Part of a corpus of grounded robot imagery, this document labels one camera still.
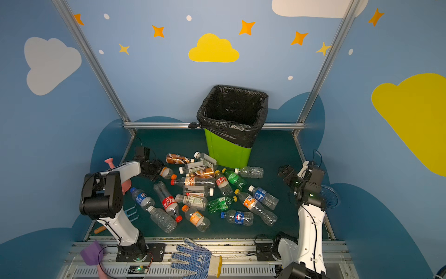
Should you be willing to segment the clear white-cap bottle front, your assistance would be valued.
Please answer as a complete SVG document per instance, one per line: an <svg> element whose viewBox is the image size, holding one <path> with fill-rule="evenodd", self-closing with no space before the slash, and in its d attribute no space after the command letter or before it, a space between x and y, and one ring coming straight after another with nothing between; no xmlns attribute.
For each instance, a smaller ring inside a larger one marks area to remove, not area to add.
<svg viewBox="0 0 446 279"><path fill-rule="evenodd" d="M172 233L176 227L177 222L164 210L150 206L147 211L151 215L151 220L158 225L165 233Z"/></svg>

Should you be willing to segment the red label cola bottle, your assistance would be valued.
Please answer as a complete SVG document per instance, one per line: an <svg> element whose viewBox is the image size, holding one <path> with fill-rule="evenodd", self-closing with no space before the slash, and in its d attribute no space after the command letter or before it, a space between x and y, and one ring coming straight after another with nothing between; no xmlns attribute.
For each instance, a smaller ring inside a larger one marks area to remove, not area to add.
<svg viewBox="0 0 446 279"><path fill-rule="evenodd" d="M169 192L166 185L162 181L158 181L153 185L153 189L160 198L161 204L168 215L170 215L177 223L182 221L182 216L180 215L180 208Z"/></svg>

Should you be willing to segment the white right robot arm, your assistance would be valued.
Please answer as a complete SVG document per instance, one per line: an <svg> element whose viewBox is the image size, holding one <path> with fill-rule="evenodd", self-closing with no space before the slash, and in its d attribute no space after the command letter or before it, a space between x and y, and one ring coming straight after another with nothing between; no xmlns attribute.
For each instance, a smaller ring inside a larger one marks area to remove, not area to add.
<svg viewBox="0 0 446 279"><path fill-rule="evenodd" d="M280 279L326 279L322 251L322 227L326 202L320 195L325 172L313 161L300 171L281 166L278 176L292 190L298 207L298 242L280 238L277 250L282 261Z"/></svg>

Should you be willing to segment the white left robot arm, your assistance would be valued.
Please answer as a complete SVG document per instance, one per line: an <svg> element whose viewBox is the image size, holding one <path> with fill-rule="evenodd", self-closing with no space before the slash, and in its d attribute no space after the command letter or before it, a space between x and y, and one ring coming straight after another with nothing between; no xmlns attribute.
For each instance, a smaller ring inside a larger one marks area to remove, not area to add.
<svg viewBox="0 0 446 279"><path fill-rule="evenodd" d="M118 262L147 262L144 235L124 213L122 182L146 170L150 149L138 147L134 160L108 171L86 174L81 190L80 213L104 225L115 237Z"/></svg>

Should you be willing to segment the orange-cap clear bottle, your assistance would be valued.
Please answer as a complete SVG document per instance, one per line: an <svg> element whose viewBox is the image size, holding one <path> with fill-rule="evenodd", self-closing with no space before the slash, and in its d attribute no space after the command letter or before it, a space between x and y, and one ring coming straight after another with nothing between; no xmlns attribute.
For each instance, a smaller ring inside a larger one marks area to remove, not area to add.
<svg viewBox="0 0 446 279"><path fill-rule="evenodd" d="M166 180L176 180L177 175L173 172L172 169L168 167L163 167L159 172L159 175Z"/></svg>

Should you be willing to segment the clear ribbed white-cap bottle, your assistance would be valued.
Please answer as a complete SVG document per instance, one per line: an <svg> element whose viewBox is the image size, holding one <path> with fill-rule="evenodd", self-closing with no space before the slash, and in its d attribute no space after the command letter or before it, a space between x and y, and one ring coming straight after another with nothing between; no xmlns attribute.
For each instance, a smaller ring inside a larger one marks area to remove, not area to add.
<svg viewBox="0 0 446 279"><path fill-rule="evenodd" d="M236 168L234 170L236 174L244 178L262 179L264 177L264 169L262 167L250 167Z"/></svg>

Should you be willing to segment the brown nescafe bottle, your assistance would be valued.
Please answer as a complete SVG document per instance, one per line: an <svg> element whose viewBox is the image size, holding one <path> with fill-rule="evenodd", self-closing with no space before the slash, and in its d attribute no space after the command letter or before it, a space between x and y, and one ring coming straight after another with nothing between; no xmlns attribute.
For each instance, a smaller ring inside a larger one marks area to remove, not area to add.
<svg viewBox="0 0 446 279"><path fill-rule="evenodd" d="M194 163L194 161L194 159L189 159L179 154L168 153L166 155L166 162L172 165L186 165L189 163Z"/></svg>

